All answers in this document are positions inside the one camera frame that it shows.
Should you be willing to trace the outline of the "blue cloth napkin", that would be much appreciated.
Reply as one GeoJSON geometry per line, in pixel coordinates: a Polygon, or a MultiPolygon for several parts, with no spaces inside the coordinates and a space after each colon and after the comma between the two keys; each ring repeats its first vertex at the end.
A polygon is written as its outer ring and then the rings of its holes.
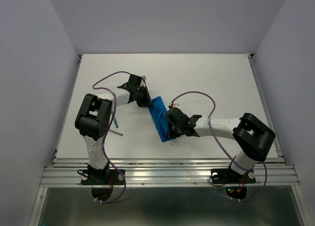
{"type": "Polygon", "coordinates": [[[153,106],[149,107],[149,112],[158,131],[161,141],[166,142],[177,137],[180,137],[178,133],[174,132],[170,128],[170,124],[168,123],[165,117],[167,110],[162,100],[162,97],[158,96],[152,99],[152,103],[153,106]]]}

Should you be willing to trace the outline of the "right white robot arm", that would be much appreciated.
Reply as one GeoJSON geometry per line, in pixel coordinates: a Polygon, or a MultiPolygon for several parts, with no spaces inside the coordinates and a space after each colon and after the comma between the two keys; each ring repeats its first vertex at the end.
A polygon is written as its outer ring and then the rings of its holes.
{"type": "Polygon", "coordinates": [[[264,162],[276,138],[274,131],[251,113],[245,113],[241,118],[210,119],[202,115],[189,117],[181,109],[172,107],[165,117],[170,137],[212,136],[228,157],[231,155],[220,144],[219,138],[235,140],[241,151],[226,170],[227,178],[232,182],[242,179],[256,162],[264,162]]]}

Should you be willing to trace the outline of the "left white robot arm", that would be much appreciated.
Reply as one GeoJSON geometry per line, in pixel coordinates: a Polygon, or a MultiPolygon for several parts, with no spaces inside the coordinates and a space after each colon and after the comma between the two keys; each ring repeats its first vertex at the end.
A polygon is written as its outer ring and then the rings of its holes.
{"type": "Polygon", "coordinates": [[[138,107],[153,107],[152,99],[146,85],[145,76],[130,74],[124,84],[115,89],[97,87],[104,90],[100,95],[86,94],[75,119],[75,128],[86,143],[88,150],[88,167],[92,168],[92,177],[103,184],[109,180],[109,171],[105,168],[108,160],[103,153],[104,138],[109,132],[112,118],[117,107],[136,102],[138,107]]]}

